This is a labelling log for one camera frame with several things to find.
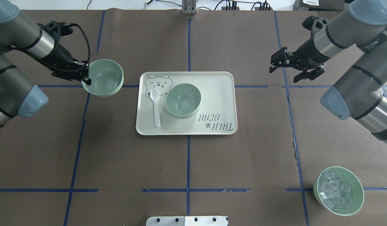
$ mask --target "green bowl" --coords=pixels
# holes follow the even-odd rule
[[[339,216],[356,214],[364,203],[364,190],[358,178],[349,170],[332,166],[314,182],[314,194],[318,202]]]
[[[166,108],[173,116],[187,118],[193,116],[200,107],[199,89],[189,83],[173,87],[166,96]]]
[[[92,80],[90,86],[82,82],[87,92],[101,97],[112,96],[122,87],[122,67],[114,60],[96,60],[89,64],[89,78]]]

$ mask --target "black box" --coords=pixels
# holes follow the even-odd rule
[[[306,4],[304,2],[319,2],[319,6]],[[343,11],[343,0],[295,0],[294,11]]]

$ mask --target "robotic arm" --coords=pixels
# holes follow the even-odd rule
[[[271,57],[270,73],[278,67],[302,70],[294,77],[314,80],[324,63],[356,44],[363,56],[321,97],[320,103],[341,120],[352,117],[387,143],[387,0],[356,0],[331,22],[309,17],[303,26],[311,38],[291,53],[283,47]]]
[[[74,59],[59,43],[61,36],[73,32],[71,27],[78,27],[86,39],[87,61]],[[30,117],[48,102],[40,88],[4,56],[10,50],[19,50],[33,57],[52,70],[53,76],[91,84],[88,77],[90,46],[79,25],[55,21],[46,26],[36,24],[17,6],[0,0],[0,128],[16,115]]]

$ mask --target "white metal plate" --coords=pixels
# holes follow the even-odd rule
[[[189,118],[178,118],[165,107],[165,96],[174,86],[191,83],[201,92],[201,106]],[[159,92],[157,107],[161,126],[153,120],[148,92]],[[136,131],[142,135],[222,135],[237,130],[234,79],[228,72],[147,72],[140,76]]]
[[[146,226],[228,226],[228,217],[225,217],[225,216],[149,217],[146,221]]]

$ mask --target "white tray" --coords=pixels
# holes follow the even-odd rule
[[[174,86],[191,83],[201,92],[201,106],[189,118],[178,118],[165,107],[165,96]],[[153,120],[148,92],[159,92],[157,106],[161,126]],[[147,72],[140,76],[136,131],[142,135],[221,135],[237,130],[234,79],[228,72]]]

